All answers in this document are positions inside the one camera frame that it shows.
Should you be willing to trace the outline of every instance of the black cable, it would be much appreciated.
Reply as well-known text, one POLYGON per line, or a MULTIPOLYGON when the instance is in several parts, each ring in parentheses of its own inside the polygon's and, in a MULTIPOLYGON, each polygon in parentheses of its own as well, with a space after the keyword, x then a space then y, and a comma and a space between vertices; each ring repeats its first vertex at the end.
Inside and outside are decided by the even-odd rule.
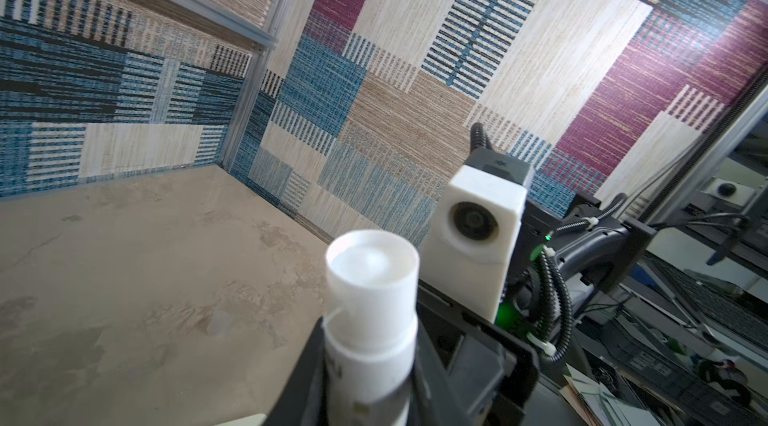
POLYGON ((589 293, 589 296, 585 300, 582 301, 581 305, 578 307, 578 309, 574 312, 574 318, 578 318, 579 316, 584 314, 584 310, 589 307, 589 302, 594 299, 595 296, 597 296, 599 293, 599 290, 597 288, 592 288, 592 292, 589 293))
POLYGON ((554 285, 552 284, 552 271, 549 267, 546 254, 540 252, 537 261, 539 279, 539 302, 542 315, 538 320, 534 336, 542 341, 548 341, 554 326, 554 285))
POLYGON ((541 256, 544 258, 544 263, 549 267, 550 273, 554 283, 554 289, 558 294, 558 303, 560 303, 560 331, 558 332, 558 338, 554 342, 555 352, 552 356, 549 354, 540 354, 540 360, 544 364, 559 363, 565 355, 568 353, 568 346, 571 344, 571 333, 573 331, 574 316, 573 306, 571 305, 571 295, 568 294, 568 287, 565 285, 560 270, 552 262, 552 258, 546 255, 542 251, 541 256))
MULTIPOLYGON (((726 219, 735 219, 735 220, 748 220, 749 217, 744 214, 739 214, 738 212, 716 212, 713 214, 705 214, 702 216, 692 216, 690 218, 686 218, 685 220, 678 221, 678 222, 652 222, 648 225, 648 227, 654 228, 654 229, 664 229, 664 228, 676 228, 678 226, 685 226, 686 224, 689 224, 691 222, 702 222, 703 220, 716 220, 718 218, 726 218, 726 219)), ((727 223, 718 223, 722 226, 734 226, 727 223)))
POLYGON ((714 226, 715 228, 726 228, 726 229, 733 229, 733 230, 740 230, 738 226, 734 226, 732 224, 723 224, 722 222, 708 222, 708 221, 691 221, 686 222, 686 226, 694 225, 694 226, 714 226))
POLYGON ((477 148, 485 148, 485 131, 483 130, 482 123, 475 123, 469 128, 469 152, 473 152, 477 148))
MULTIPOLYGON (((610 215, 615 213, 619 208, 621 208, 621 205, 623 205, 624 201, 626 200, 627 200, 627 195, 624 194, 623 192, 620 192, 614 197, 613 201, 610 202, 610 205, 608 206, 608 208, 606 208, 605 211, 602 211, 600 214, 598 214, 594 218, 598 221, 602 221, 605 218, 608 218, 610 215)), ((587 221, 587 220, 578 220, 578 221, 570 222, 568 224, 563 224, 555 228, 554 231, 552 231, 551 236, 562 234, 564 232, 581 231, 582 229, 587 229, 589 225, 590 225, 590 221, 587 221)))
POLYGON ((630 299, 632 299, 633 297, 634 297, 634 296, 629 296, 628 298, 621 300, 621 302, 615 302, 615 303, 614 303, 614 304, 612 304, 612 305, 606 305, 606 304, 603 304, 603 303, 599 303, 599 302, 596 302, 595 304, 593 304, 593 305, 590 305, 588 308, 586 308, 586 309, 584 310, 584 312, 585 312, 585 313, 587 313, 587 312, 592 312, 592 311, 602 311, 602 310, 604 310, 604 309, 610 309, 610 308, 614 308, 614 307, 618 308, 619 306, 624 306, 624 305, 626 305, 626 304, 627 304, 627 302, 628 302, 630 299))
POLYGON ((651 178, 646 180, 643 184, 641 184, 635 191, 632 192, 632 194, 629 195, 629 199, 624 204, 624 207, 621 208, 618 215, 621 216, 624 211, 628 210, 632 203, 637 200, 644 192, 648 191, 649 188, 651 188, 658 180, 660 180, 665 174, 667 174, 672 168, 676 167, 677 164, 679 164, 682 160, 688 156, 688 153, 695 150, 699 144, 703 143, 706 139, 705 136, 699 136, 699 139, 695 142, 688 145, 688 147, 683 150, 680 154, 678 154, 672 161, 668 162, 666 165, 664 165, 663 168, 658 170, 656 174, 654 174, 651 178))

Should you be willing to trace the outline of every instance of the white bottle cap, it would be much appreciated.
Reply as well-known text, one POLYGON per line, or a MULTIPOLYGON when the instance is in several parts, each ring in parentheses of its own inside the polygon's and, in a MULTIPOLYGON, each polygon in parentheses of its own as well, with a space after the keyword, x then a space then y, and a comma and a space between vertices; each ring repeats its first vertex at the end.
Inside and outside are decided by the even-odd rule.
POLYGON ((326 251, 331 310, 326 334, 351 351, 384 352, 406 340, 416 316, 418 251, 375 229, 336 238, 326 251))

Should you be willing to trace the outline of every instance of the white bottle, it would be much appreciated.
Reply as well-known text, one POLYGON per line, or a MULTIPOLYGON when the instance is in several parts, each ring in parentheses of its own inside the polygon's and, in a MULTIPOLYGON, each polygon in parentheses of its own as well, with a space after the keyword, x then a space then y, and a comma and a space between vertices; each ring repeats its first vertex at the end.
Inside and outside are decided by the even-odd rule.
POLYGON ((418 252, 398 235, 353 231, 326 252, 331 426, 405 424, 416 353, 418 252))

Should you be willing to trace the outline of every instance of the white cable tie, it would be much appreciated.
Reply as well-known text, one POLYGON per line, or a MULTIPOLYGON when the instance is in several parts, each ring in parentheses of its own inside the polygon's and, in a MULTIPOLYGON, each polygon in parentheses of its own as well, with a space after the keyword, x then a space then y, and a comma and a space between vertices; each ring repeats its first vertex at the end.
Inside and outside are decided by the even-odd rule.
POLYGON ((543 353, 546 354, 547 356, 554 356, 554 354, 558 352, 558 349, 554 346, 554 344, 550 343, 549 341, 542 341, 536 336, 533 336, 533 333, 530 331, 528 332, 526 337, 531 342, 531 344, 533 344, 533 346, 536 346, 537 348, 541 349, 543 353))
POLYGON ((585 220, 587 220, 587 222, 589 223, 589 226, 587 226, 587 231, 591 231, 591 230, 592 230, 592 228, 594 228, 595 226, 597 226, 597 225, 598 225, 598 223, 600 222, 600 220, 599 220, 599 219, 597 219, 597 218, 595 218, 595 217, 591 217, 591 218, 584 218, 584 219, 585 219, 585 220))

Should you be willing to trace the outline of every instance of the black knob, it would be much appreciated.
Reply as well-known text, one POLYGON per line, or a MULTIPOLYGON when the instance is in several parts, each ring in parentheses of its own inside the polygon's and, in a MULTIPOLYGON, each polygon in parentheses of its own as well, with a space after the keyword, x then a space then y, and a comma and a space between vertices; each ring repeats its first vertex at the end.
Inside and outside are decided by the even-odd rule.
POLYGON ((717 187, 717 194, 725 198, 733 196, 735 192, 736 192, 736 185, 731 184, 730 182, 724 182, 723 184, 717 187))

